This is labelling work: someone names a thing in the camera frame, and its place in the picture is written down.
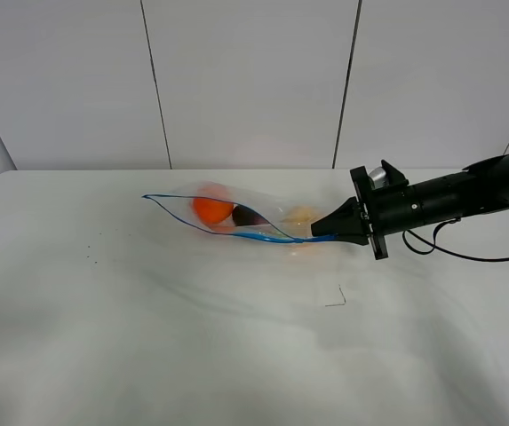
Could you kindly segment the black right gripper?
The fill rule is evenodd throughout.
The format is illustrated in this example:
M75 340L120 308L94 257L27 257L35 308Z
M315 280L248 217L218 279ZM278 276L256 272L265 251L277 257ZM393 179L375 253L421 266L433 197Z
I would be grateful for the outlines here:
M313 222L313 236L335 236L336 241L368 245L361 234L361 208L376 260L388 258L386 236L421 224L421 208L415 188L389 162L380 162L389 177L389 185L374 189L364 166L350 171L356 197L347 199L329 215Z

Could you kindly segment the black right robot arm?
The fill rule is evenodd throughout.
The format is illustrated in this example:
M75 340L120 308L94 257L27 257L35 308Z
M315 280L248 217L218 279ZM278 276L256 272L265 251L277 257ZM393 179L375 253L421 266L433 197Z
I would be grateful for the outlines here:
M371 245L377 260L388 256L388 235L407 236L425 225L439 232L465 217L509 209L509 154L415 185L387 161L350 175L356 195L312 223L311 233L318 241Z

